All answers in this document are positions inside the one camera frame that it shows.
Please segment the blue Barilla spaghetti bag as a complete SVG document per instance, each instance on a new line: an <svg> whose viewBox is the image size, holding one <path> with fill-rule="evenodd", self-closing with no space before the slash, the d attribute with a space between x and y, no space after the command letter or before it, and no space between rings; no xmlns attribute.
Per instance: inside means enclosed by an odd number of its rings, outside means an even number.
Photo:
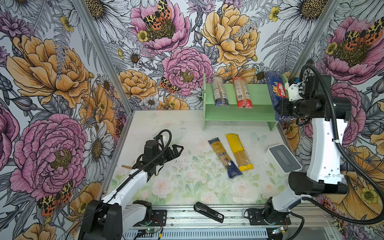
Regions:
<svg viewBox="0 0 384 240"><path fill-rule="evenodd" d="M279 71L266 71L265 79L275 111L276 121L281 122L286 119L286 117L283 117L280 114L279 103L288 97L283 81L283 76Z"/></svg>

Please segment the blue and clear spaghetti bag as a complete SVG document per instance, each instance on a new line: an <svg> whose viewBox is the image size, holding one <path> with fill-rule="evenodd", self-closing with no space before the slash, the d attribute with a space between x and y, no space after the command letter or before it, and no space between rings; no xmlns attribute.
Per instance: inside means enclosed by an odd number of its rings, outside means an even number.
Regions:
<svg viewBox="0 0 384 240"><path fill-rule="evenodd" d="M237 176L240 176L242 174L241 171L238 169L238 167L235 165L233 160L228 155L220 139L214 138L214 139L208 140L208 142L212 147L212 149L215 151L219 160L222 162L222 164L226 168L229 178L233 179Z"/></svg>

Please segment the red spaghetti bag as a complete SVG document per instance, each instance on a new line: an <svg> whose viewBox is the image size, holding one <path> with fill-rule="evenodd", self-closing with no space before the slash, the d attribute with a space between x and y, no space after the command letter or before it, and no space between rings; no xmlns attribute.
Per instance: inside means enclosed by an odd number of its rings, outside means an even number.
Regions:
<svg viewBox="0 0 384 240"><path fill-rule="evenodd" d="M252 109L253 103L245 78L234 77L233 83L235 86L238 108Z"/></svg>

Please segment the clear spaghetti bag dark ends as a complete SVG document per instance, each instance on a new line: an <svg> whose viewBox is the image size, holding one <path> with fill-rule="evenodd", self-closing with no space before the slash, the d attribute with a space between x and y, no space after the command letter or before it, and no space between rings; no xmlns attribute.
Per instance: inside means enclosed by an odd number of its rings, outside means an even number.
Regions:
<svg viewBox="0 0 384 240"><path fill-rule="evenodd" d="M220 77L214 77L212 81L213 95L216 107L228 107L229 101L224 82Z"/></svg>

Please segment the yellow pasta bag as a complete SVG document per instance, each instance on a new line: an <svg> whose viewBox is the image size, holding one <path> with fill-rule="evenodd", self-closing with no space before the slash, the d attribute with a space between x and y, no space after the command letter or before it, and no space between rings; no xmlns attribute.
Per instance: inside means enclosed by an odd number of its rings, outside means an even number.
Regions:
<svg viewBox="0 0 384 240"><path fill-rule="evenodd" d="M254 166L247 156L239 135L226 134L226 138L236 159L239 170L242 172L252 170Z"/></svg>

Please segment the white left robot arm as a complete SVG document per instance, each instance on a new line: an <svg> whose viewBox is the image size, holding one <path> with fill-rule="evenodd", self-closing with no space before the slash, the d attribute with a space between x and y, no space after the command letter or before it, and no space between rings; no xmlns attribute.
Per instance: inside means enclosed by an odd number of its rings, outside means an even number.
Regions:
<svg viewBox="0 0 384 240"><path fill-rule="evenodd" d="M92 200L81 222L80 240L121 240L123 231L152 218L152 205L131 199L165 163L178 158L184 147L164 143L162 137L148 140L132 172L101 200Z"/></svg>

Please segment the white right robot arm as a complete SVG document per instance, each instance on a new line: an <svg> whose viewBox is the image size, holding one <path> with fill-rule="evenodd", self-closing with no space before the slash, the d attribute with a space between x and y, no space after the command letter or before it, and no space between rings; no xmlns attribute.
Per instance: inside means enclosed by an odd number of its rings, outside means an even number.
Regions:
<svg viewBox="0 0 384 240"><path fill-rule="evenodd" d="M290 170L289 186L265 204L263 219L271 225L282 222L304 201L316 203L314 198L318 195L348 193L348 187L342 183L340 160L342 134L351 117L351 101L332 95L330 76L310 76L287 88L280 79L281 76L268 75L277 116L309 117L313 126L313 146L307 172Z"/></svg>

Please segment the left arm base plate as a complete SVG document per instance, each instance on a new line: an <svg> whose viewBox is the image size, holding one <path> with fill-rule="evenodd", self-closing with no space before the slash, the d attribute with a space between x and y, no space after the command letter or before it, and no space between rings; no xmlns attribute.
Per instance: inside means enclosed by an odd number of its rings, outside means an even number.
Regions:
<svg viewBox="0 0 384 240"><path fill-rule="evenodd" d="M167 210L153 210L150 220L143 220L140 227L165 227L167 223Z"/></svg>

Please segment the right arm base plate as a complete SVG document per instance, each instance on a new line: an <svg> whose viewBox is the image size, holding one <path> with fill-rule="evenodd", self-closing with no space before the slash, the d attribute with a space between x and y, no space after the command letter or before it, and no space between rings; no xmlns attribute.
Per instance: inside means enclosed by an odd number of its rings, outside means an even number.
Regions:
<svg viewBox="0 0 384 240"><path fill-rule="evenodd" d="M272 210L267 213L265 209L249 208L244 212L244 217L249 220L251 226L286 226L291 225L288 213Z"/></svg>

